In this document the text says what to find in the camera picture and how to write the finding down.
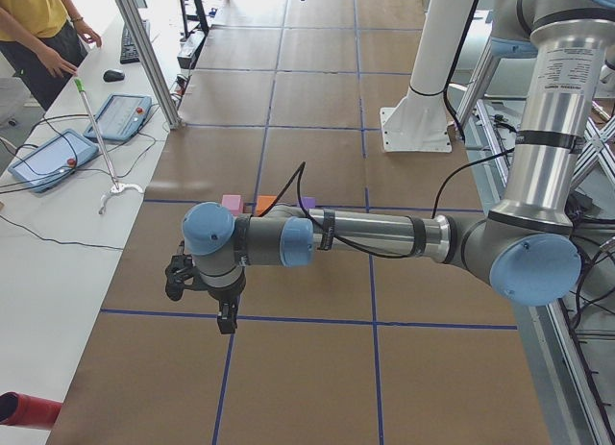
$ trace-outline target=white desk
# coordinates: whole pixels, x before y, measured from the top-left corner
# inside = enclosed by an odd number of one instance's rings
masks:
[[[103,47],[91,51],[79,69],[95,110],[112,92],[153,96],[140,63],[119,64],[122,26],[121,19],[115,19],[103,34]],[[179,42],[173,44],[179,37],[172,32],[164,31],[154,42],[169,85],[180,72],[175,60]],[[104,83],[102,75],[109,68],[124,70],[126,80]],[[69,82],[46,116],[84,112],[82,99]],[[55,122],[54,126],[59,131],[74,128],[82,132],[87,123],[82,119]],[[161,111],[142,132],[156,142],[123,181],[146,187],[168,133]],[[43,124],[28,142],[40,144],[54,135]],[[151,143],[147,136],[136,136],[111,152],[117,174],[126,172]],[[84,167],[106,169],[102,158]],[[9,173],[0,177],[0,185],[12,183],[15,180]],[[30,191],[0,195],[6,205],[0,214],[45,237],[122,247],[142,195],[130,190],[112,197],[101,216],[100,197],[110,188],[109,176],[81,172],[42,195]],[[40,241],[0,219],[0,393],[17,391],[63,400],[120,255],[119,251]],[[0,443],[7,445],[39,445],[47,436],[45,431],[0,427]]]

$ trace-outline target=colored block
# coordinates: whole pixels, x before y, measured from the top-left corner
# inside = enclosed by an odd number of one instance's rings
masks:
[[[229,210],[233,216],[239,216],[243,213],[243,200],[241,195],[229,195],[222,196],[222,204],[224,208]]]
[[[273,195],[259,195],[257,199],[257,216],[260,216],[276,200]]]
[[[316,208],[316,199],[314,197],[301,197],[301,202],[306,210]]]

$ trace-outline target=black mouse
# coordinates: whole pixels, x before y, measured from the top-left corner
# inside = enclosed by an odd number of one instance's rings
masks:
[[[105,72],[105,74],[103,75],[103,80],[105,80],[107,83],[121,82],[122,80],[124,80],[124,77],[124,72],[122,72],[121,70],[111,69]]]

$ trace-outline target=purple block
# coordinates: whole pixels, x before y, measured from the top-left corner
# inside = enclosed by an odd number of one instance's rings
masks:
[[[301,201],[306,210],[316,208],[316,199],[314,197],[301,197]]]
[[[222,195],[221,205],[229,210],[233,216],[243,213],[243,200],[241,195]]]

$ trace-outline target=red cylinder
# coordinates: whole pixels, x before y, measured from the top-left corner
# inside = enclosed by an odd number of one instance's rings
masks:
[[[0,395],[0,425],[50,431],[62,403],[16,392]]]

